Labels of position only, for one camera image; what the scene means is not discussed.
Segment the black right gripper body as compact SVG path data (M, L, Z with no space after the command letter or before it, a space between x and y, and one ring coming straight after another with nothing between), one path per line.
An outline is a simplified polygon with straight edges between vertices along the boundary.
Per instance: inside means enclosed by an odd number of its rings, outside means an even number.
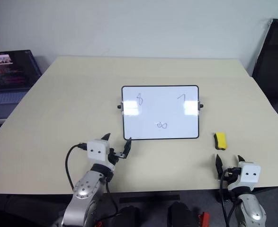
M228 185L236 182L238 176L241 174L241 167L230 167L224 170L221 174L220 181L226 181Z

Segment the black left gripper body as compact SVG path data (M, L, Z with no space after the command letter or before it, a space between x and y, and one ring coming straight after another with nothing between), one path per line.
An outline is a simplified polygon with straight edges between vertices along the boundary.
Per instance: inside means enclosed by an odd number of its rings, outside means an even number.
M126 154L124 152L115 152L113 148L109 148L108 161L111 164L110 168L112 171L115 170L119 159L126 159Z

